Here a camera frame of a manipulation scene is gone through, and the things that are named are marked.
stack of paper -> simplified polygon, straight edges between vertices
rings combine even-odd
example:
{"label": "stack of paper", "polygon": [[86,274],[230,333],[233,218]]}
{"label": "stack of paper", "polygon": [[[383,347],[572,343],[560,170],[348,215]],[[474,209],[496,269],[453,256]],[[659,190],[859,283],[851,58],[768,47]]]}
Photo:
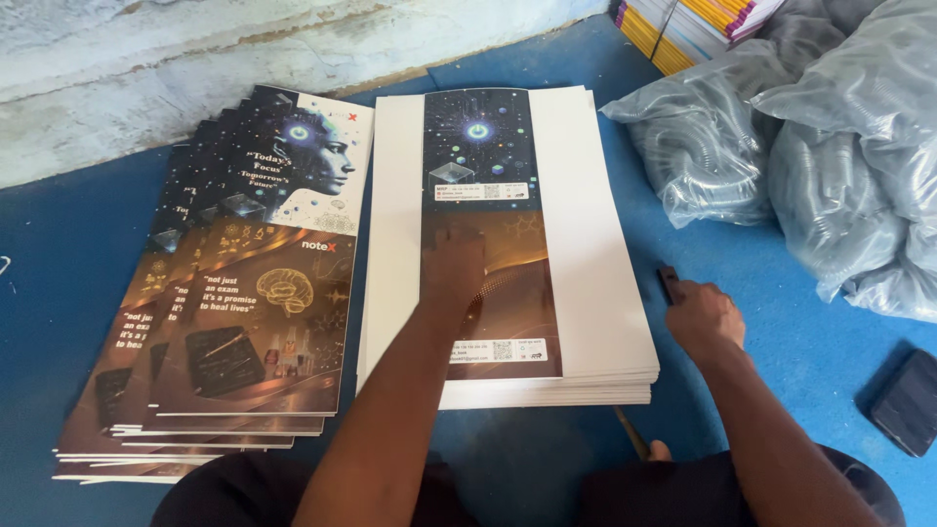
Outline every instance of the stack of paper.
{"label": "stack of paper", "polygon": [[623,0],[616,25],[665,75],[750,38],[784,0]]}
{"label": "stack of paper", "polygon": [[378,99],[358,389],[416,306],[421,250],[445,223],[484,231],[487,274],[440,409],[650,401],[659,364],[591,92]]}
{"label": "stack of paper", "polygon": [[54,478],[172,482],[338,409],[373,109],[256,86],[173,147]]}

blue mat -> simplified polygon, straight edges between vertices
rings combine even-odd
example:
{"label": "blue mat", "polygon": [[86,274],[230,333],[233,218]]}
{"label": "blue mat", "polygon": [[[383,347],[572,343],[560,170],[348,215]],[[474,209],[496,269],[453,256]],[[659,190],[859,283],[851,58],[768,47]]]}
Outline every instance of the blue mat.
{"label": "blue mat", "polygon": [[[429,73],[348,100],[372,105],[381,95],[584,84],[601,106],[661,76],[604,16]],[[203,117],[193,115],[193,124]],[[883,364],[894,368],[914,346],[937,350],[937,325],[882,317],[841,298],[824,304],[813,292],[814,281],[787,254],[775,225],[696,221],[674,230],[625,128],[603,116],[599,125],[661,360],[652,403],[625,408],[633,424],[647,439],[666,441],[676,459],[726,447],[702,379],[663,325],[665,304],[654,270],[667,262],[681,277],[714,281],[733,296],[746,317],[755,364],[814,441],[881,474],[898,494],[909,526],[932,524],[937,457],[901,453],[862,416],[854,399],[867,396],[866,385]],[[168,151],[158,148],[0,190],[0,255],[13,260],[0,276],[4,523],[142,525],[168,489],[123,483],[79,488],[49,479],[55,466],[51,449],[129,282]],[[369,174],[365,195],[370,192]],[[362,224],[369,218],[366,205]],[[366,242],[363,233],[364,247]],[[365,256],[355,262],[341,412],[353,397]],[[327,420],[323,437],[300,439],[284,455],[315,462],[338,422]],[[431,448],[453,465],[468,509],[491,527],[571,525],[579,478],[635,458],[609,407],[443,412]]]}

black pants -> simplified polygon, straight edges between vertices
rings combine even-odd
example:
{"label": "black pants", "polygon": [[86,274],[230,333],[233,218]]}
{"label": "black pants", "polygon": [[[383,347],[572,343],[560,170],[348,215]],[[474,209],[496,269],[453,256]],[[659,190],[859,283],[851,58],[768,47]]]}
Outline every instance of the black pants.
{"label": "black pants", "polygon": [[[872,469],[823,447],[888,527],[904,527],[895,494]],[[288,527],[313,467],[271,454],[232,454],[187,475],[153,515],[153,527]],[[757,527],[728,452],[685,463],[631,463],[583,480],[582,527]],[[449,467],[426,465],[414,527],[476,527]]]}

brain illustration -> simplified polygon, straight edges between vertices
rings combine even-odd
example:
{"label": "brain illustration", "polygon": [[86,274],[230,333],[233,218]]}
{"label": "brain illustration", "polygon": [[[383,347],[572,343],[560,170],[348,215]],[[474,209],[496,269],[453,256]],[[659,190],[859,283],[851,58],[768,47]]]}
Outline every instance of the brain illustration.
{"label": "brain illustration", "polygon": [[298,313],[312,304],[312,284],[303,273],[295,269],[267,271],[257,280],[257,292],[266,296],[275,306],[283,306],[287,313]]}

peeling paint wall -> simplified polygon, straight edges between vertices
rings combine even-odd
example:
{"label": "peeling paint wall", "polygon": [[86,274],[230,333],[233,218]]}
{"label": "peeling paint wall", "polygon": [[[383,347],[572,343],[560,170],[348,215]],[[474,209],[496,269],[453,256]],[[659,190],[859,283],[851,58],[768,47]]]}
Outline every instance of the peeling paint wall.
{"label": "peeling paint wall", "polygon": [[171,143],[254,83],[322,93],[530,37],[607,0],[8,0],[0,188]]}

